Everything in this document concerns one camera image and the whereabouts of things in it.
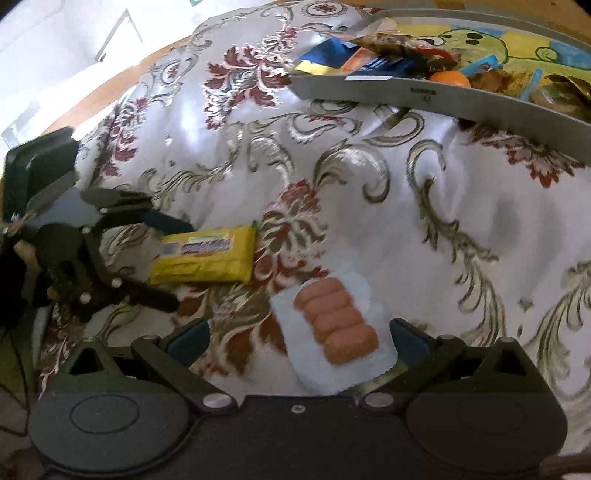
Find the blue chip snack bag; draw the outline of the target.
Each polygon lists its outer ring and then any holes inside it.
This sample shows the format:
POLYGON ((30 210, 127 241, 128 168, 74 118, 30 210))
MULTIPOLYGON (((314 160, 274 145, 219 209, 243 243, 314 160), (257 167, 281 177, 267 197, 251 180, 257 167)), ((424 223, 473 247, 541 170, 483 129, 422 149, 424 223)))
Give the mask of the blue chip snack bag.
POLYGON ((510 72, 503 68, 495 55, 469 63, 460 70, 473 88, 529 101, 543 80, 541 69, 510 72))

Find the yellow noodle packet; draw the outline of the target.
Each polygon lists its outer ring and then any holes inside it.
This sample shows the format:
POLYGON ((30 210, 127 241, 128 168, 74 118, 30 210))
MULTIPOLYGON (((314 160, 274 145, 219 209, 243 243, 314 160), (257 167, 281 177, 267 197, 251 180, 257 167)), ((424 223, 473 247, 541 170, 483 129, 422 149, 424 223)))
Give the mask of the yellow noodle packet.
POLYGON ((254 226, 168 235, 151 263, 149 281, 154 285, 249 283, 254 250, 254 226))

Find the dark blue packet in tray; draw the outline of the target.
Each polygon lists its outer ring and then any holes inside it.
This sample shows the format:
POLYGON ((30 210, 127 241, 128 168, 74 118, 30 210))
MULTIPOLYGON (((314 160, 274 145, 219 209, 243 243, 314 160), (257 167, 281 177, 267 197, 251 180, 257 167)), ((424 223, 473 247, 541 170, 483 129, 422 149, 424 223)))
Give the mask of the dark blue packet in tray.
POLYGON ((413 78, 420 73, 418 61, 401 57, 381 57, 351 74, 342 74, 339 68, 362 47, 353 43, 329 38, 318 44, 297 60, 293 71, 297 74, 314 76, 341 76, 348 81, 388 80, 391 78, 413 78))

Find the grey shallow tray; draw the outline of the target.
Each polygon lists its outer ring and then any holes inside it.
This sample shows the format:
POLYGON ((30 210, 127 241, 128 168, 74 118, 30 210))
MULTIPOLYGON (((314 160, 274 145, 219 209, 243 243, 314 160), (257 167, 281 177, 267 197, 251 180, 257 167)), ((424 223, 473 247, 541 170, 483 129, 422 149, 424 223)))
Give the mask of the grey shallow tray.
MULTIPOLYGON (((468 20, 510 27, 525 33, 557 40, 585 52, 590 42, 569 34, 562 26, 552 27, 508 12, 442 9, 426 6, 398 6, 382 9, 356 23, 349 30, 358 34, 384 18, 435 18, 468 20)), ((586 164, 590 162, 590 124, 548 108, 501 94, 465 87, 405 78, 363 78, 315 76, 293 73, 290 89, 301 99, 349 100, 368 104, 389 104, 429 111, 487 124, 540 142, 586 164)))

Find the floral white bedspread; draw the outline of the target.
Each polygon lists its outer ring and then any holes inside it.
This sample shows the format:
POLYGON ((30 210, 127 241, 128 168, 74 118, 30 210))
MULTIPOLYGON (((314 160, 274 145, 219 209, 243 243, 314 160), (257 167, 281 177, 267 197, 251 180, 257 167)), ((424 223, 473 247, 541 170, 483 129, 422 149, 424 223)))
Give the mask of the floral white bedspread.
POLYGON ((166 315, 57 310, 38 382, 82 338, 112 346, 211 326, 197 375, 232 395, 301 395, 270 298, 346 267, 389 317, 471 346, 518 339, 590 444, 590 165, 513 133, 386 104, 301 100, 290 69, 363 10, 301 1, 202 23, 86 135, 83 185, 148 194, 209 230, 255 225, 247 285, 182 285, 166 315))

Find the sausages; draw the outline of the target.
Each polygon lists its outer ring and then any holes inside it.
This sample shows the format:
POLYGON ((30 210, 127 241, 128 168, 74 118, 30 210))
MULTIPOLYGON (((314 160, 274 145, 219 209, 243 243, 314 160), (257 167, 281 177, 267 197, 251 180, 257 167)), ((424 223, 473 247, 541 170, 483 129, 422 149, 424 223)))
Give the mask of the sausages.
POLYGON ((308 281, 277 294, 270 304, 290 363, 315 394, 345 391, 398 361, 385 311, 356 272, 308 281))

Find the clear bag of buns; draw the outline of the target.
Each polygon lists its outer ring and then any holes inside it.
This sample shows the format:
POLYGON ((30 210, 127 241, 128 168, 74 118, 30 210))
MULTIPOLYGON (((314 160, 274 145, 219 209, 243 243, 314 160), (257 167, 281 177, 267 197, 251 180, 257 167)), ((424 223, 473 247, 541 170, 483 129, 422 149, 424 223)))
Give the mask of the clear bag of buns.
POLYGON ((590 122, 590 83, 574 76, 549 75, 536 87, 529 100, 552 111, 590 122))

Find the golden torn snack bag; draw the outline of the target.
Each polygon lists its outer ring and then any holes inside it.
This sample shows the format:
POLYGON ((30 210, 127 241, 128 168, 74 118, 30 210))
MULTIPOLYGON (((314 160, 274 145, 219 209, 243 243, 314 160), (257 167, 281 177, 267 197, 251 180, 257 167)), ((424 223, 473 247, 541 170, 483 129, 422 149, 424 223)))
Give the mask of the golden torn snack bag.
POLYGON ((462 60, 460 51, 449 51, 424 39, 394 32, 376 32, 358 36, 353 38, 351 43, 370 50, 377 56, 419 61, 430 68, 453 69, 462 60))

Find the orange fruit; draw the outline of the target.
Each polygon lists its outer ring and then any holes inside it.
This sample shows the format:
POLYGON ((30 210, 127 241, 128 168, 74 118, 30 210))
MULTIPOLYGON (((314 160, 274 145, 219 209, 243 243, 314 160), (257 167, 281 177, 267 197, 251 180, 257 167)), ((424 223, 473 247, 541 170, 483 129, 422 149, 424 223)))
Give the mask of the orange fruit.
POLYGON ((447 84, 452 86, 458 87, 465 87, 470 88, 471 82, 469 78, 463 74, 461 71, 451 70, 451 71, 441 71, 436 72, 429 78, 430 81, 447 84))

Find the long white orange snack pack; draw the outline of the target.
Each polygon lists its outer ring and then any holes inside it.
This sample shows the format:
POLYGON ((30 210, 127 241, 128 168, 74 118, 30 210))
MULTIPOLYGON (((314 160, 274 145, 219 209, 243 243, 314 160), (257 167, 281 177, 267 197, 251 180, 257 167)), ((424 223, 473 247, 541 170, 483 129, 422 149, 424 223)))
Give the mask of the long white orange snack pack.
POLYGON ((342 67, 339 68, 339 70, 342 72, 342 74, 351 74, 360 70, 362 67, 369 65, 370 62, 380 59, 381 57, 375 52, 365 48, 360 48, 359 50, 356 50, 356 52, 351 57, 349 57, 349 59, 346 60, 344 64, 342 64, 342 67))

